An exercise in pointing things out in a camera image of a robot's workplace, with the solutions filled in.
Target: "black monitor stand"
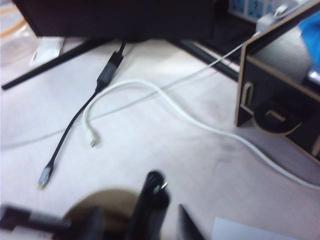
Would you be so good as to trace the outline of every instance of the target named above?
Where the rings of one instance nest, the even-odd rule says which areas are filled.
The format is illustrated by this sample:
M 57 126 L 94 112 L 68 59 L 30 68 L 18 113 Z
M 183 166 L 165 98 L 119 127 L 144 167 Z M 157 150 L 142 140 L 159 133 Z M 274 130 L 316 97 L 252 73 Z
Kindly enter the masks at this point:
M 21 84 L 27 80 L 29 80 L 30 78 L 41 74 L 51 68 L 54 68 L 70 59 L 73 59 L 81 54 L 84 54 L 88 51 L 90 51 L 91 49 L 94 49 L 98 46 L 101 46 L 102 44 L 106 43 L 108 40 L 107 39 L 90 39 L 85 41 L 84 43 L 80 44 L 79 46 L 61 54 L 60 56 L 52 59 L 51 61 L 48 61 L 34 69 L 32 69 L 31 71 L 17 77 L 16 79 L 9 81 L 5 84 L 3 84 L 1 87 L 3 90 L 8 90 L 18 84 Z
M 170 41 L 176 46 L 184 49 L 194 57 L 210 64 L 217 60 L 205 48 L 223 56 L 231 52 L 241 43 L 250 39 L 256 32 L 256 25 L 252 22 L 242 20 L 239 17 L 225 13 L 214 20 L 213 38 L 197 40 L 197 45 L 190 40 Z M 231 54 L 228 59 L 233 63 L 240 64 L 241 49 Z M 228 76 L 234 81 L 238 81 L 239 73 L 225 65 L 223 62 L 212 66 L 222 74 Z

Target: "wooden organizer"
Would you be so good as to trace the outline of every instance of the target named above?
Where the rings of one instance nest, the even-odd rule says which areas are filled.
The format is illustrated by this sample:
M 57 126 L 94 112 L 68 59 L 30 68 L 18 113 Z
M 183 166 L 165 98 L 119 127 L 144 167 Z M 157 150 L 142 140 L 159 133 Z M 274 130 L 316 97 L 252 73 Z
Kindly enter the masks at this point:
M 306 79 L 312 60 L 297 27 L 318 11 L 315 0 L 244 44 L 235 124 L 253 119 L 320 162 L 320 86 Z

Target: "black cable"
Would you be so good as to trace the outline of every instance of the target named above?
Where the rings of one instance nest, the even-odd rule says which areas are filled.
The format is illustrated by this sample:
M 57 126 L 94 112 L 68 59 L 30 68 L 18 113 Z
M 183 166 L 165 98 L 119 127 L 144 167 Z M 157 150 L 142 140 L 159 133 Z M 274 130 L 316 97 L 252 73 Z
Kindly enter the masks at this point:
M 123 51 L 124 51 L 124 49 L 125 49 L 126 44 L 127 44 L 127 40 L 123 40 L 123 42 L 122 42 L 122 44 L 121 44 L 121 47 L 120 47 L 120 49 L 119 49 L 119 51 L 118 51 L 119 54 L 122 55 L 122 53 L 123 53 Z
M 98 92 L 95 92 L 89 99 L 88 101 L 86 101 L 86 103 L 79 109 L 79 111 L 74 115 L 74 117 L 71 119 L 71 121 L 69 122 L 68 126 L 66 127 L 66 129 L 64 130 L 64 133 L 58 143 L 58 145 L 56 146 L 56 149 L 50 159 L 50 161 L 48 162 L 48 164 L 46 165 L 47 167 L 51 167 L 54 165 L 55 163 L 55 159 L 58 155 L 58 152 L 62 146 L 62 143 L 64 142 L 69 130 L 71 129 L 72 125 L 74 124 L 74 122 L 76 121 L 76 119 L 79 117 L 79 115 L 85 110 L 85 108 L 88 106 L 88 104 L 92 101 L 92 99 L 95 98 L 95 96 L 98 94 Z
M 66 129 L 65 129 L 65 131 L 64 131 L 64 133 L 63 133 L 58 145 L 56 146 L 56 149 L 55 149 L 50 161 L 48 162 L 48 164 L 45 166 L 45 168 L 42 171 L 42 174 L 41 174 L 39 182 L 38 182 L 40 187 L 43 188 L 48 184 L 48 182 L 50 180 L 50 177 L 51 177 L 51 174 L 52 174 L 53 169 L 54 169 L 55 159 L 56 159 L 56 157 L 57 157 L 57 155 L 59 153 L 59 150 L 60 150 L 62 144 L 64 143 L 64 140 L 65 140 L 69 130 L 71 129 L 71 127 L 74 124 L 74 122 L 76 121 L 76 119 L 85 110 L 85 108 L 88 106 L 88 104 L 95 98 L 95 96 L 110 84 L 110 82 L 111 82 L 111 80 L 112 80 L 117 68 L 119 67 L 121 61 L 124 58 L 122 56 L 122 53 L 124 51 L 126 43 L 127 43 L 127 41 L 123 40 L 119 51 L 118 52 L 114 52 L 112 54 L 112 56 L 110 57 L 109 61 L 107 62 L 107 64 L 105 65 L 105 67 L 103 68 L 102 72 L 100 73 L 100 75 L 99 75 L 99 77 L 97 79 L 97 83 L 96 83 L 96 88 L 95 88 L 94 94 L 79 109 L 79 111 L 74 115 L 74 117 L 71 119 L 71 121 L 69 122 L 68 126 L 66 127 Z

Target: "black stand leg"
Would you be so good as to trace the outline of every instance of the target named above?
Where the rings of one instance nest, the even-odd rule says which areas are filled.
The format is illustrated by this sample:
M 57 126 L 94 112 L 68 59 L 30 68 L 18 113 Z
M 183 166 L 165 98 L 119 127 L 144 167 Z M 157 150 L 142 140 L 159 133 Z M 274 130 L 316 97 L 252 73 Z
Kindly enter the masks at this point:
M 91 49 L 94 49 L 102 44 L 107 42 L 107 39 L 90 39 L 85 41 L 83 44 L 71 49 L 70 51 L 67 51 L 66 53 L 56 57 L 55 59 L 52 59 L 51 61 L 46 62 L 45 64 L 38 66 L 37 68 L 19 76 L 18 78 L 2 85 L 3 90 L 10 89 L 18 84 L 23 83 L 24 81 L 27 81 L 28 79 L 41 74 L 51 68 L 54 68 L 55 66 L 58 66 L 59 64 L 62 64 L 74 57 L 77 57 L 87 51 L 90 51 Z

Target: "metal connector tip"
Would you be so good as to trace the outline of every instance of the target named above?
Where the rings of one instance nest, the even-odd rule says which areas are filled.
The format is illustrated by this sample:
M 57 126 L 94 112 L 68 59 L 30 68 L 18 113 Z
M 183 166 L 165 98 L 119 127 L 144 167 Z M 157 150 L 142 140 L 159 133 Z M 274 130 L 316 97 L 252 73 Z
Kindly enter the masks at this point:
M 45 186 L 48 184 L 53 169 L 54 169 L 53 166 L 46 166 L 43 169 L 42 174 L 41 174 L 41 176 L 39 178 L 39 182 L 38 182 L 38 188 L 39 189 L 44 189 Z

